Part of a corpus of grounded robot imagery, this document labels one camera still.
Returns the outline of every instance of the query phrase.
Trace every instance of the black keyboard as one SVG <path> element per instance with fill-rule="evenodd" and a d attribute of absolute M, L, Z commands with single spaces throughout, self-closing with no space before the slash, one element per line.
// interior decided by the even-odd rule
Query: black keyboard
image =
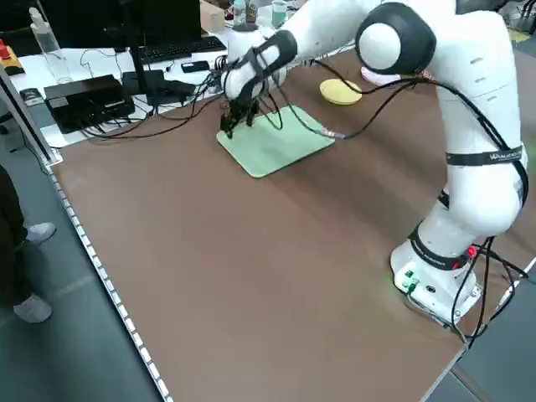
<path fill-rule="evenodd" d="M 146 46 L 145 48 L 140 48 L 140 58 L 142 59 L 142 64 L 149 64 L 159 61 L 186 59 L 192 57 L 193 53 L 218 52 L 226 49 L 227 47 L 218 38 L 207 36 L 197 42 L 187 44 Z"/>

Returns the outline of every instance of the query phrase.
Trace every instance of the green cutting board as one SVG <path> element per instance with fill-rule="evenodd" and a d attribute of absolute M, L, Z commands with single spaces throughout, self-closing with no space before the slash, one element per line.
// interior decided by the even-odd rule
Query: green cutting board
<path fill-rule="evenodd" d="M 310 128 L 322 128 L 305 111 L 293 107 Z M 279 126 L 276 114 L 270 113 L 269 117 Z M 264 116 L 259 116 L 252 127 L 245 123 L 237 126 L 233 131 L 233 139 L 229 139 L 223 131 L 216 137 L 222 147 L 253 178 L 268 176 L 334 143 L 333 139 L 319 136 L 303 127 L 288 106 L 281 109 L 281 118 L 281 131 L 276 130 Z"/>

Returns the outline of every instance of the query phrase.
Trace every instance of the person's leg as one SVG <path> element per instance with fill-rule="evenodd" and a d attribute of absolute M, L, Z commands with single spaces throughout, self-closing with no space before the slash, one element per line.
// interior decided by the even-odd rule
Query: person's leg
<path fill-rule="evenodd" d="M 43 322 L 52 314 L 52 307 L 32 292 L 28 278 L 18 264 L 20 255 L 17 250 L 26 243 L 27 235 L 33 233 L 24 228 L 23 222 L 15 187 L 0 166 L 0 305 L 12 307 L 26 322 Z"/>
<path fill-rule="evenodd" d="M 14 244 L 18 248 L 27 244 L 40 245 L 56 231 L 51 223 L 35 224 L 27 229 L 24 227 L 24 216 L 20 209 L 17 190 L 2 165 L 0 165 L 0 214 L 8 222 Z"/>
<path fill-rule="evenodd" d="M 23 267 L 18 264 L 16 247 L 8 221 L 0 214 L 0 305 L 12 307 L 26 322 L 47 320 L 52 307 L 32 291 Z"/>
<path fill-rule="evenodd" d="M 13 182 L 2 165 L 0 165 L 0 214 L 13 234 L 14 245 L 22 244 L 28 234 L 24 227 L 23 211 L 20 209 Z"/>
<path fill-rule="evenodd" d="M 17 306 L 32 295 L 32 288 L 16 259 L 11 226 L 4 214 L 0 214 L 0 303 L 4 307 Z"/>

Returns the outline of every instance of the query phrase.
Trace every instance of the red button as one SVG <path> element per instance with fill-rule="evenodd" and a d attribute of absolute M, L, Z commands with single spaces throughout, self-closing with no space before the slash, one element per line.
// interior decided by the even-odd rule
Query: red button
<path fill-rule="evenodd" d="M 475 258 L 477 256 L 477 248 L 476 247 L 469 247 L 467 249 L 467 254 L 471 257 L 471 258 Z"/>
<path fill-rule="evenodd" d="M 2 59 L 11 59 L 11 55 L 9 54 L 8 46 L 3 44 L 3 41 L 0 39 L 0 58 Z"/>

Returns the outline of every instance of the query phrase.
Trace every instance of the brown tabletop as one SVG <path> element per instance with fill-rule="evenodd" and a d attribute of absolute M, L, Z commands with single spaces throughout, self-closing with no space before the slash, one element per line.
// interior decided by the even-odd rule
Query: brown tabletop
<path fill-rule="evenodd" d="M 362 83 L 353 52 L 331 63 Z M 518 56 L 528 147 L 535 66 Z M 318 90 L 327 77 L 297 68 L 286 90 L 335 129 L 359 128 L 388 95 L 330 106 Z M 435 97 L 431 88 L 405 91 L 366 134 L 260 180 L 216 142 L 218 101 L 165 136 L 62 151 L 56 176 L 176 401 L 425 394 L 461 343 L 405 305 L 389 255 L 445 183 Z M 135 132 L 171 125 L 155 117 Z M 523 267 L 536 254 L 534 210 L 531 198 L 497 242 Z M 497 305 L 505 282 L 493 275 Z"/>

